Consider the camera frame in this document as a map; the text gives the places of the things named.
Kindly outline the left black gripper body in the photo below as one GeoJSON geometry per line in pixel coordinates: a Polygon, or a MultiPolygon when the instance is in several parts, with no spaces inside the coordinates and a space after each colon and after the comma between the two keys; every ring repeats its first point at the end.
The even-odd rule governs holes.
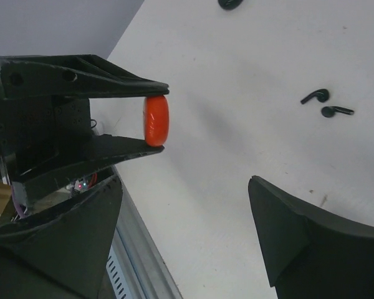
{"type": "Polygon", "coordinates": [[[0,99],[0,157],[12,178],[74,150],[92,136],[90,98],[0,99]]]}

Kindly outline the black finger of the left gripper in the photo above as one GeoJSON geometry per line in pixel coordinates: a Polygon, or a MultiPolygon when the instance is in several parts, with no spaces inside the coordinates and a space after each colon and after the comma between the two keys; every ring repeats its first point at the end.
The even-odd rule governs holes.
{"type": "Polygon", "coordinates": [[[1,56],[0,99],[130,98],[169,94],[169,85],[141,78],[97,55],[1,56]]]}
{"type": "Polygon", "coordinates": [[[15,198],[31,206],[76,179],[90,176],[114,164],[161,153],[163,146],[144,140],[112,135],[93,135],[88,142],[70,149],[26,173],[12,178],[15,198]]]}

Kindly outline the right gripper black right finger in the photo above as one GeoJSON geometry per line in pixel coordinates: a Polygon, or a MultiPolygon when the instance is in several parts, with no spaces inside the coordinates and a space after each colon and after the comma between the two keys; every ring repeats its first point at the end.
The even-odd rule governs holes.
{"type": "Polygon", "coordinates": [[[374,298],[374,227],[296,198],[259,176],[249,200],[278,298],[374,298]]]}

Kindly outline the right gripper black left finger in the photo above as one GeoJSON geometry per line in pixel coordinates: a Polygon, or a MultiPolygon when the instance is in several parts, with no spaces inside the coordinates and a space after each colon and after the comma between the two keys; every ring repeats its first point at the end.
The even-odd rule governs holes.
{"type": "Polygon", "coordinates": [[[0,227],[0,298],[97,298],[122,202],[118,176],[0,227]]]}

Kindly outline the black earbud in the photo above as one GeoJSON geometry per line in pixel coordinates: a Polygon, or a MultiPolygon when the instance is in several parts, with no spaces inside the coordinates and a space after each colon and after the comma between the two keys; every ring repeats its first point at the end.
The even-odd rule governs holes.
{"type": "Polygon", "coordinates": [[[316,98],[320,103],[325,103],[330,98],[330,92],[326,88],[318,89],[310,94],[308,94],[305,98],[303,98],[300,103],[302,105],[309,102],[311,99],[316,98]]]}
{"type": "Polygon", "coordinates": [[[344,107],[337,107],[337,106],[323,107],[320,112],[321,112],[322,116],[324,116],[326,118],[332,118],[337,113],[344,114],[344,115],[353,115],[355,113],[351,109],[344,108],[344,107]]]}

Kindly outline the black earbud charging case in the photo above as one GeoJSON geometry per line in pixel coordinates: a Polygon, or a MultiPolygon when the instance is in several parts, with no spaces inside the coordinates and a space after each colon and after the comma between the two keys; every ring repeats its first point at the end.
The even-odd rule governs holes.
{"type": "Polygon", "coordinates": [[[219,6],[227,11],[231,11],[237,8],[243,0],[218,0],[219,6]]]}

